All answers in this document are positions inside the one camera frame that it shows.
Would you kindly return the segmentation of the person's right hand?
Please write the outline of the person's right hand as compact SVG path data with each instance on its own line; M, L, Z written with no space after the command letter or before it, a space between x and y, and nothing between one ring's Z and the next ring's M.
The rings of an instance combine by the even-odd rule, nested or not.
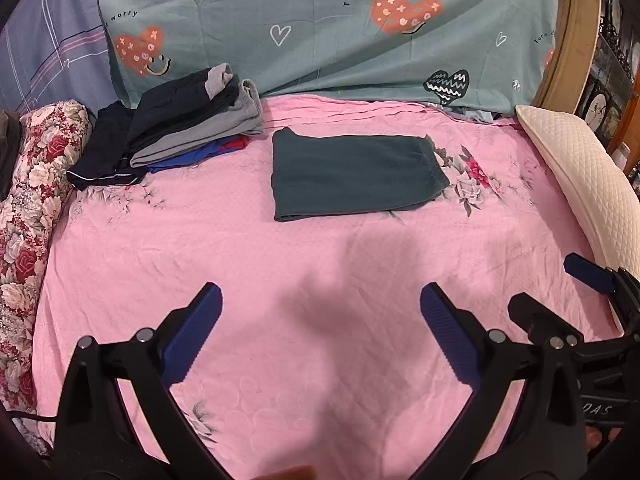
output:
M586 429L588 453L627 456L639 452L639 427L626 425L620 428L588 427Z

